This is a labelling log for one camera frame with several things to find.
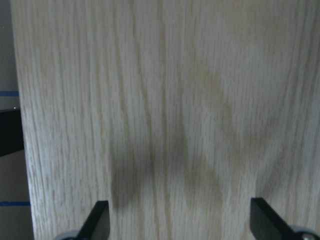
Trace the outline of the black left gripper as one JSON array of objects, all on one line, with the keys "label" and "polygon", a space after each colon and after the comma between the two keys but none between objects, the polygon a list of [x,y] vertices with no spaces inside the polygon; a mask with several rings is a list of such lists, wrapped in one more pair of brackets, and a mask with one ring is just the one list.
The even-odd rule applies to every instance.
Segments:
[{"label": "black left gripper", "polygon": [[24,149],[23,126],[20,109],[0,111],[0,156]]}]

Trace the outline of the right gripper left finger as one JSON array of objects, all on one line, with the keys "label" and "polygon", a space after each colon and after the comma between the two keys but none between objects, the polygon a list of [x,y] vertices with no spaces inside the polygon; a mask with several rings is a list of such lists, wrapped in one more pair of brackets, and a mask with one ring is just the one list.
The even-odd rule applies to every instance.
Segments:
[{"label": "right gripper left finger", "polygon": [[95,203],[75,240],[108,240],[110,229],[109,202],[99,200]]}]

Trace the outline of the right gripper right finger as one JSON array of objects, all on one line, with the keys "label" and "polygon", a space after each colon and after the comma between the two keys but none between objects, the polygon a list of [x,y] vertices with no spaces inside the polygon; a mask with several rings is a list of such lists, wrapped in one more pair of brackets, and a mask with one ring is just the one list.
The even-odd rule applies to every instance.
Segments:
[{"label": "right gripper right finger", "polygon": [[261,197],[250,200],[250,231],[256,240],[300,239],[300,235]]}]

